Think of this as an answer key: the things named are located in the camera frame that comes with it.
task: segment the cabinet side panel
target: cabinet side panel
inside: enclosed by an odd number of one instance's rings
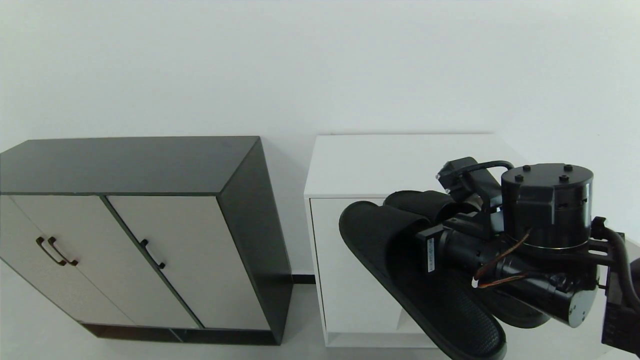
[[[218,202],[267,321],[279,342],[287,320],[293,283],[260,140],[236,170]]]

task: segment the cabinet handle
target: cabinet handle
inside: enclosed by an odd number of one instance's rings
[[[42,237],[39,237],[36,239],[36,244],[38,244],[38,246],[42,249],[42,251],[44,251],[45,254],[47,254],[47,256],[49,256],[49,258],[51,258],[53,260],[54,263],[60,265],[60,266],[65,266],[67,264],[66,261],[64,260],[56,260],[53,256],[51,256],[51,254],[47,251],[47,249],[44,248],[44,246],[42,246],[42,243],[44,242],[44,239]]]
[[[147,255],[149,256],[150,259],[153,259],[153,257],[151,256],[151,254],[149,254],[149,250],[147,250],[147,245],[149,244],[149,241],[147,239],[143,239],[140,242],[140,245],[142,245],[142,249],[147,253]],[[154,263],[156,264],[156,266],[158,267],[158,269],[162,270],[164,269],[164,267],[166,266],[165,263],[156,263],[156,261],[154,260]]]
[[[71,266],[76,266],[78,265],[78,260],[73,260],[73,261],[69,261],[69,259],[67,259],[61,252],[60,250],[58,250],[58,248],[53,245],[54,242],[56,242],[56,238],[54,238],[53,236],[51,236],[47,242],[49,243],[49,245],[51,245],[51,247],[58,253],[58,255],[60,255],[61,258],[63,258],[64,260],[67,260],[67,263],[69,263],[69,265]]]

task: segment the cabinet base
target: cabinet base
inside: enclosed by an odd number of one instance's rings
[[[98,338],[158,341],[163,343],[199,343],[231,345],[279,345],[269,330],[170,329],[81,323]]]

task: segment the label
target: label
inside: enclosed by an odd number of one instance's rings
[[[427,240],[427,272],[436,270],[436,252],[433,239]]]

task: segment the baseboard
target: baseboard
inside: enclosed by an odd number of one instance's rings
[[[293,274],[291,275],[294,284],[315,284],[316,276],[313,274]]]

